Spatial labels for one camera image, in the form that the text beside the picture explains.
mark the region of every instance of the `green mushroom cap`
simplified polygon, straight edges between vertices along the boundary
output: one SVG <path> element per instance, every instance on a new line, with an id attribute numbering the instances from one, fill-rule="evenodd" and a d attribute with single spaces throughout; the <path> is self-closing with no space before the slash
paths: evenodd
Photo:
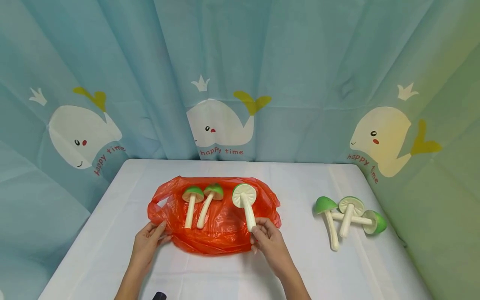
<path id="1" fill-rule="evenodd" d="M 332 199 L 322 196 L 318 197 L 315 206 L 313 207 L 314 212 L 319 215 L 327 210 L 336 209 L 338 205 Z"/>
<path id="2" fill-rule="evenodd" d="M 376 211 L 366 210 L 362 217 L 372 220 L 371 225 L 363 225 L 366 234 L 379 234 L 387 228 L 387 221 Z"/>
<path id="3" fill-rule="evenodd" d="M 211 192 L 215 193 L 213 200 L 222 200 L 223 199 L 223 189 L 218 183 L 210 184 L 204 190 L 205 196 L 208 196 Z"/>
<path id="4" fill-rule="evenodd" d="M 202 202 L 204 200 L 204 192 L 196 185 L 188 187 L 182 195 L 182 199 L 186 202 L 190 202 L 190 195 L 195 194 L 195 203 Z"/>

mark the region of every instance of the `finger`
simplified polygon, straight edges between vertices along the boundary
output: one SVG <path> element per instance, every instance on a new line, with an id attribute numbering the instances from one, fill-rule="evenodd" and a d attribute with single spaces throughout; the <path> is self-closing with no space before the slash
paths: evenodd
<path id="1" fill-rule="evenodd" d="M 166 226 L 167 226 L 167 221 L 163 221 L 162 223 L 160 223 L 160 225 L 158 225 L 158 227 L 153 232 L 151 239 L 155 242 L 158 241 L 163 231 L 165 230 Z"/>
<path id="2" fill-rule="evenodd" d="M 268 230 L 267 230 L 267 228 L 265 228 L 265 226 L 263 226 L 263 225 L 258 225 L 258 224 L 257 224 L 257 227 L 258 227 L 258 229 L 260 229 L 266 236 L 268 236 Z"/>
<path id="3" fill-rule="evenodd" d="M 255 222 L 257 223 L 257 225 L 260 225 L 259 227 L 265 227 L 267 232 L 269 232 L 270 234 L 280 232 L 280 230 L 278 230 L 278 228 L 272 223 L 269 218 L 256 218 Z"/>
<path id="4" fill-rule="evenodd" d="M 250 244 L 255 244 L 257 242 L 257 238 L 253 235 L 253 233 L 250 235 Z"/>
<path id="5" fill-rule="evenodd" d="M 161 240 L 159 240 L 158 242 L 156 242 L 156 246 L 161 246 L 161 245 L 164 245 L 166 243 L 169 243 L 170 241 L 172 240 L 172 236 L 169 235 L 169 236 L 165 236 L 164 238 L 162 238 Z"/>
<path id="6" fill-rule="evenodd" d="M 263 231 L 261 231 L 257 226 L 252 227 L 252 233 L 258 240 L 260 246 L 265 245 L 265 243 L 269 240 L 268 237 L 263 233 Z"/>
<path id="7" fill-rule="evenodd" d="M 149 233 L 152 229 L 154 229 L 155 227 L 156 227 L 155 224 L 153 224 L 152 222 L 148 222 L 148 224 L 145 225 L 145 227 L 143 227 L 142 230 L 140 230 L 138 233 L 147 234 L 147 233 Z"/>

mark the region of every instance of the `white whale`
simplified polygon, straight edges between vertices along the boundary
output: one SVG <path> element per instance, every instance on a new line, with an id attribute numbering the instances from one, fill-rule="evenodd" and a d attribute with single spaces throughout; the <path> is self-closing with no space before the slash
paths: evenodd
<path id="1" fill-rule="evenodd" d="M 442 149 L 437 142 L 424 141 L 426 123 L 420 120 L 419 132 L 410 153 L 398 157 L 410 126 L 410 120 L 397 108 L 374 108 L 358 123 L 350 140 L 350 148 L 368 154 L 377 162 L 382 175 L 393 177 L 412 155 L 438 152 Z"/>
<path id="2" fill-rule="evenodd" d="M 228 105 L 215 99 L 204 100 L 187 111 L 188 123 L 198 147 L 248 143 L 253 136 L 253 117 L 250 116 L 243 126 Z"/>
<path id="3" fill-rule="evenodd" d="M 106 144 L 119 141 L 122 133 L 110 116 L 105 120 L 95 112 L 78 106 L 60 106 L 50 118 L 48 133 L 53 146 L 67 163 L 78 169 L 92 166 Z"/>

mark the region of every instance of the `white mushroom stem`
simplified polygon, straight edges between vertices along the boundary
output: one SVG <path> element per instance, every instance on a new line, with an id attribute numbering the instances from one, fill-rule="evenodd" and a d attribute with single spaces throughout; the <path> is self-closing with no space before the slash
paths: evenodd
<path id="1" fill-rule="evenodd" d="M 213 199 L 215 192 L 210 192 L 208 194 L 207 199 L 204 202 L 204 206 L 202 207 L 202 211 L 200 212 L 200 216 L 198 217 L 197 228 L 202 229 L 205 225 L 205 217 L 207 216 L 208 207 L 210 206 L 210 202 Z"/>
<path id="2" fill-rule="evenodd" d="M 338 236 L 336 235 L 335 226 L 333 225 L 332 213 L 327 210 L 325 217 L 327 218 L 328 235 L 330 236 L 330 248 L 333 251 L 338 251 L 340 245 L 338 244 Z"/>
<path id="3" fill-rule="evenodd" d="M 347 206 L 347 210 L 345 211 L 345 216 L 343 217 L 342 226 L 340 226 L 340 236 L 346 238 L 348 235 L 348 230 L 350 229 L 350 222 L 352 221 L 353 210 L 355 206 L 350 203 Z"/>
<path id="4" fill-rule="evenodd" d="M 247 229 L 252 231 L 254 226 L 257 226 L 255 222 L 255 215 L 253 214 L 252 205 L 248 201 L 247 194 L 244 192 L 240 193 L 240 199 L 242 201 L 243 210 L 245 211 L 245 219 L 247 220 Z"/>
<path id="5" fill-rule="evenodd" d="M 344 214 L 341 213 L 331 213 L 333 220 L 343 220 L 345 217 Z M 372 225 L 373 221 L 368 218 L 363 218 L 361 216 L 352 216 L 352 223 L 362 224 L 362 225 Z"/>
<path id="6" fill-rule="evenodd" d="M 185 219 L 185 228 L 192 228 L 193 221 L 193 210 L 195 208 L 195 199 L 197 196 L 192 193 L 190 194 L 190 202 L 188 203 L 187 218 Z"/>

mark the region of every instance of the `table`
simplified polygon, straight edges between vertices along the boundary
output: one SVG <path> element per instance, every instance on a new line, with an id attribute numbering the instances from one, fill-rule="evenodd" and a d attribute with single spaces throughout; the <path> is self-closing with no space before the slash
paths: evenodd
<path id="1" fill-rule="evenodd" d="M 255 177 L 268 184 L 281 202 L 280 230 L 314 300 L 431 299 L 390 226 L 368 237 L 352 224 L 340 250 L 330 250 L 324 220 L 312 214 L 317 197 L 338 202 L 353 195 L 384 215 L 355 165 L 144 159 L 124 163 L 39 299 L 113 299 L 133 238 L 148 222 L 148 203 L 159 185 L 178 175 Z M 173 244 L 160 250 L 140 299 L 157 291 L 169 300 L 285 298 L 260 253 L 202 257 Z"/>

